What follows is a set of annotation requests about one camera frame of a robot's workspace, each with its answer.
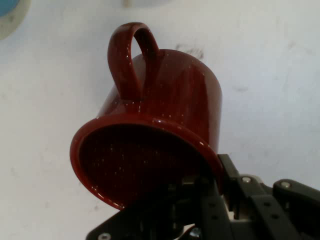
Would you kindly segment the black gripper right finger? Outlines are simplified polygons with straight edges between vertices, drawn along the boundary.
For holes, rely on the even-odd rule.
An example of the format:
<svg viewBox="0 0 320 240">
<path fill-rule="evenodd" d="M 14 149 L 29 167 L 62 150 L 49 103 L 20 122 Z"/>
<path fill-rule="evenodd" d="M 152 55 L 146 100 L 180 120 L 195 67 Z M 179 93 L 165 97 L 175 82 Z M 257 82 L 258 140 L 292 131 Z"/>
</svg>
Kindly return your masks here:
<svg viewBox="0 0 320 240">
<path fill-rule="evenodd" d="M 265 185 L 257 176 L 239 174 L 231 158 L 220 154 L 224 197 L 234 213 L 235 240 L 318 240 L 320 192 L 291 179 Z"/>
</svg>

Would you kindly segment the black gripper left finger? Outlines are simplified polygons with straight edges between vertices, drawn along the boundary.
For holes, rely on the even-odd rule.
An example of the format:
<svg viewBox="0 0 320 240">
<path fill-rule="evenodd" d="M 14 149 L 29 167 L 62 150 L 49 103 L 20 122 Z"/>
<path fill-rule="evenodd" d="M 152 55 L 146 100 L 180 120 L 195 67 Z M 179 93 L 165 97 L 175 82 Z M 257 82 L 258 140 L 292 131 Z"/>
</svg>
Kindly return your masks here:
<svg viewBox="0 0 320 240">
<path fill-rule="evenodd" d="M 216 180 L 189 176 L 158 188 L 91 230 L 88 240 L 232 240 Z"/>
</svg>

